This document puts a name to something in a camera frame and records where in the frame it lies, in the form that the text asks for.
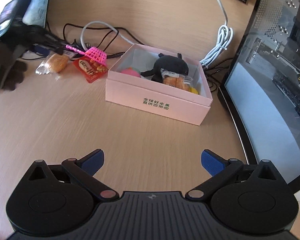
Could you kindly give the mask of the black gloved hand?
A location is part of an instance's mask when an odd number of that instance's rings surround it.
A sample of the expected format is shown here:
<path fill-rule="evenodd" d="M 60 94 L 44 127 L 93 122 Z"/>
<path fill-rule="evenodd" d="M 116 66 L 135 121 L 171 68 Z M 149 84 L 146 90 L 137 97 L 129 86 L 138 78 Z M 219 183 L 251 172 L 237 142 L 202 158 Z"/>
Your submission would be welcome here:
<path fill-rule="evenodd" d="M 0 90 L 14 90 L 23 82 L 27 64 L 20 59 L 31 51 L 47 57 L 61 55 L 66 42 L 38 25 L 14 23 L 0 36 Z"/>

